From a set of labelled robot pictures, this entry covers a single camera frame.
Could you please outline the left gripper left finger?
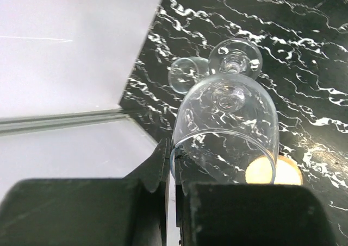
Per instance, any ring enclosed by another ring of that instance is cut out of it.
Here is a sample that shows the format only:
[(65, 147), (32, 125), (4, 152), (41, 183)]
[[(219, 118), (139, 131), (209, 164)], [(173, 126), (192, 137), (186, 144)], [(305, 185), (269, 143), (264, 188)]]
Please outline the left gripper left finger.
[(1, 202), (1, 245), (165, 245), (170, 140), (123, 178), (24, 179)]

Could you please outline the clear wine glass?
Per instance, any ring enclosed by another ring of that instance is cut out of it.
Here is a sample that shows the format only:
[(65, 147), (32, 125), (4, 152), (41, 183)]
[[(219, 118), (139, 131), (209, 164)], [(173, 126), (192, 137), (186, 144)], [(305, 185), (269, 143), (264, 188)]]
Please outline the clear wine glass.
[(248, 40), (230, 38), (215, 46), (208, 57), (209, 75), (185, 94), (178, 109), (170, 155), (174, 178), (177, 150), (221, 183), (247, 183), (247, 166), (262, 156), (275, 170), (278, 116), (256, 81), (262, 65), (259, 48)]
[(208, 59), (202, 57), (179, 58), (170, 66), (168, 81), (176, 93), (186, 94), (196, 83), (208, 75)]

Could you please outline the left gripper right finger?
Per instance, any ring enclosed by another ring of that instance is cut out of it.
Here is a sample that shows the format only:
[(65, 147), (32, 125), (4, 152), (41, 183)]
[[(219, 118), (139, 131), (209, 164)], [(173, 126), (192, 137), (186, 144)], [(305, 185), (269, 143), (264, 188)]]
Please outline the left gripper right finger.
[(296, 185), (221, 184), (175, 151), (182, 245), (336, 245), (318, 198)]

